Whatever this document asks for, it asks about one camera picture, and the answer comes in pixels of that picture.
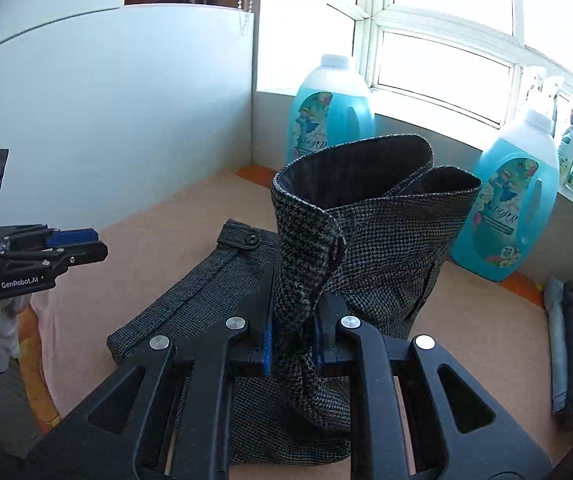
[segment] orange fabric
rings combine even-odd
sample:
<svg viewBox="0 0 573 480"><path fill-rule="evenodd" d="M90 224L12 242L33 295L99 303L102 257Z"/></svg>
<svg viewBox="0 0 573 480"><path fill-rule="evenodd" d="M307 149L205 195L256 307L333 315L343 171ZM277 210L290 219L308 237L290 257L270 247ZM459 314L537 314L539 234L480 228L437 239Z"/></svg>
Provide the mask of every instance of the orange fabric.
<svg viewBox="0 0 573 480"><path fill-rule="evenodd" d="M514 272L501 282L500 285L521 298L530 301L532 304L544 308L544 293L541 290L541 286L528 276Z"/></svg>
<svg viewBox="0 0 573 480"><path fill-rule="evenodd" d="M270 188L273 185L273 177L276 176L276 173L277 171L271 170L270 168L252 164L251 166L241 168L236 175L250 180L259 186ZM521 298L544 308L544 294L541 291L541 286L537 285L529 277L519 272L514 272L501 282L500 285Z"/></svg>
<svg viewBox="0 0 573 480"><path fill-rule="evenodd" d="M268 187L268 189L271 189L271 186L273 186L273 177L276 176L276 173L277 171L271 170L271 168L265 168L264 166L256 166L255 164L252 164L251 166L245 166L244 168L238 170L236 175L246 180L250 180L259 186Z"/></svg>
<svg viewBox="0 0 573 480"><path fill-rule="evenodd" d="M29 305L19 316L20 373L26 396L38 421L42 434L48 433L60 422L42 372L42 340L38 331L38 316Z"/></svg>

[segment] window frame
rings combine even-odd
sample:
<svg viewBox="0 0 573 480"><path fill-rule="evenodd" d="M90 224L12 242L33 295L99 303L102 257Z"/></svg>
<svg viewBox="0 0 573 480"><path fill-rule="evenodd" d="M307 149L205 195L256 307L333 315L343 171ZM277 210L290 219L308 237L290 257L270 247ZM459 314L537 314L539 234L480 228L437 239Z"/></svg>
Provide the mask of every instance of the window frame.
<svg viewBox="0 0 573 480"><path fill-rule="evenodd" d="M522 0L512 0L513 34L487 27L481 23L459 18L434 10L415 9L394 3L394 0L340 0L328 1L329 6L355 20L353 56L357 68L367 83L376 91L396 92L452 109L494 128L500 128L515 115L519 98L522 70L538 65L549 75L564 77L562 93L573 95L573 73L547 56L524 44L524 9ZM462 50L487 57L509 67L511 89L506 114L500 124L481 117L457 105L439 101L390 86L380 85L378 76L381 65L381 48L385 32L437 41Z"/></svg>

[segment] windowsill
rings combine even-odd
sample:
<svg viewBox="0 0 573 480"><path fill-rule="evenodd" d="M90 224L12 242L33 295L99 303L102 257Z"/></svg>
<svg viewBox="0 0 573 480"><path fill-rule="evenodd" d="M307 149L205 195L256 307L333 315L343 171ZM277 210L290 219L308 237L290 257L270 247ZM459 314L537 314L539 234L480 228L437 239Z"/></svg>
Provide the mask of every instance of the windowsill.
<svg viewBox="0 0 573 480"><path fill-rule="evenodd" d="M260 90L271 94L295 96L297 89ZM497 139L498 130L449 108L422 99L389 92L371 90L371 105L376 114L431 130L483 152ZM559 186L558 195L573 203L573 192Z"/></svg>

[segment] metal screw head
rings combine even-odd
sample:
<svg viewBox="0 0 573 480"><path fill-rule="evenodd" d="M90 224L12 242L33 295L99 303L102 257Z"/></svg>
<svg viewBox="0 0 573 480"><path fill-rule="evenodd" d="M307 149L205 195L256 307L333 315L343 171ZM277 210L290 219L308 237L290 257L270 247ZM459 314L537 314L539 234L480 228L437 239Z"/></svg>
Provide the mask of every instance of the metal screw head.
<svg viewBox="0 0 573 480"><path fill-rule="evenodd" d="M226 328L240 330L246 326L246 319L240 316L233 316L226 320Z"/></svg>
<svg viewBox="0 0 573 480"><path fill-rule="evenodd" d="M415 338L415 344L423 350L430 350L431 348L435 348L435 339L429 335L418 335Z"/></svg>
<svg viewBox="0 0 573 480"><path fill-rule="evenodd" d="M169 338L165 335L156 335L149 341L149 346L154 350L164 350L170 345Z"/></svg>
<svg viewBox="0 0 573 480"><path fill-rule="evenodd" d="M342 323L344 328L357 328L362 324L359 317L355 316L345 316L339 322Z"/></svg>

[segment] beige tablecloth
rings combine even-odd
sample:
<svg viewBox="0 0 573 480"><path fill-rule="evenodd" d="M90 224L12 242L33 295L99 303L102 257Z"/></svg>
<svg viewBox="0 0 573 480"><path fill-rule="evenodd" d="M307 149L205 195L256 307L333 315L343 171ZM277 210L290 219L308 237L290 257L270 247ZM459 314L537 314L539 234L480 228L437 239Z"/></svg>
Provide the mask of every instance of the beige tablecloth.
<svg viewBox="0 0 573 480"><path fill-rule="evenodd" d="M70 412L111 371L108 334L133 319L215 247L229 218L276 230L268 189L219 174L101 232L108 258L75 267L35 294L44 375L56 407ZM413 334L451 352L557 461L573 443L551 417L546 313L511 292L445 264ZM233 478L349 478L348 463L302 469L237 466Z"/></svg>

